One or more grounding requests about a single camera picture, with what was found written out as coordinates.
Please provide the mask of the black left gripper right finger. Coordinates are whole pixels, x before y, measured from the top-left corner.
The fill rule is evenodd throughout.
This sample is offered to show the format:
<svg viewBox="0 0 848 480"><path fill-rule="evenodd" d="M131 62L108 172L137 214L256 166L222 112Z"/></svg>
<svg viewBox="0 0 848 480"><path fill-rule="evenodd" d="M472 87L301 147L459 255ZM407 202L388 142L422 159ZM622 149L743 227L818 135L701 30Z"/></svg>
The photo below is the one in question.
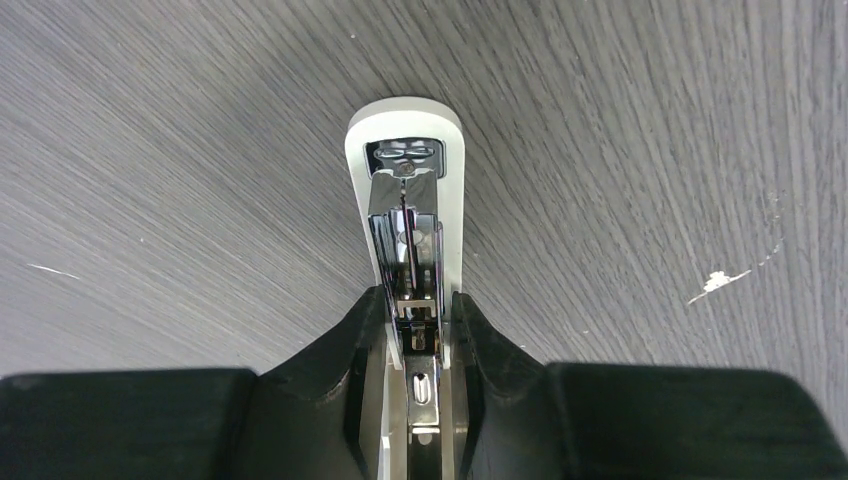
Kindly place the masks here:
<svg viewBox="0 0 848 480"><path fill-rule="evenodd" d="M543 364L471 296L452 298L466 363L463 479L843 479L816 402L767 370Z"/></svg>

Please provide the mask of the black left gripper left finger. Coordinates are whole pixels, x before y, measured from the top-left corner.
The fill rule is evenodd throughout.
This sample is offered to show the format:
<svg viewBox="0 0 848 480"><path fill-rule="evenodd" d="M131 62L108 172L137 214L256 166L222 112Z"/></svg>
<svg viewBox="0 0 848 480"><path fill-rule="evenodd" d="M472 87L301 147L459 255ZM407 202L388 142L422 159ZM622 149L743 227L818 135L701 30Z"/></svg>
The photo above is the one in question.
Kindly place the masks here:
<svg viewBox="0 0 848 480"><path fill-rule="evenodd" d="M5 479L373 479L383 292L277 367L1 381Z"/></svg>

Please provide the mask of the white stapler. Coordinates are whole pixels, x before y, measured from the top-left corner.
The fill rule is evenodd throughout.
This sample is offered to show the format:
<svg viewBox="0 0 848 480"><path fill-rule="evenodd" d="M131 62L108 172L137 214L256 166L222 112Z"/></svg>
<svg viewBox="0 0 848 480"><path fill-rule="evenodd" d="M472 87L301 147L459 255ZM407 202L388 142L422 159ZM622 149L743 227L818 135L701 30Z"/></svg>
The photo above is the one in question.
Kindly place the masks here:
<svg viewBox="0 0 848 480"><path fill-rule="evenodd" d="M344 147L386 301L378 477L453 479L451 304L463 276L462 124L438 101L390 97L353 115Z"/></svg>

